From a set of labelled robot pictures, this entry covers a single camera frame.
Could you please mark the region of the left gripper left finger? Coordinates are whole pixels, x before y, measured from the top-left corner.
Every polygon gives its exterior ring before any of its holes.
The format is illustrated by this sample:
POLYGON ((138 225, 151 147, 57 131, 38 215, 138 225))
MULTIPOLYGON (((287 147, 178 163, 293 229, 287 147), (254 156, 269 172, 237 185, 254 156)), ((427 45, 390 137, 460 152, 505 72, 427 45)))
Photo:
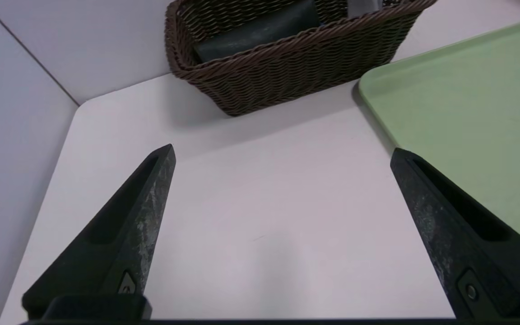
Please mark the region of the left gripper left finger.
POLYGON ((174 147, 149 154, 23 294, 29 321, 143 321, 143 292, 175 172, 174 147))

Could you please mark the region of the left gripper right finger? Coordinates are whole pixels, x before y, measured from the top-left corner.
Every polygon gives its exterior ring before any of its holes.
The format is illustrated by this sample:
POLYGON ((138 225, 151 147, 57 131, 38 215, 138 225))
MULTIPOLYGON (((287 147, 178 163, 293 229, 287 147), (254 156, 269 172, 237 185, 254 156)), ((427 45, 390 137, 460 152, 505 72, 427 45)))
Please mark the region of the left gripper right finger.
POLYGON ((420 156, 390 168, 456 319, 520 322, 520 234, 420 156))

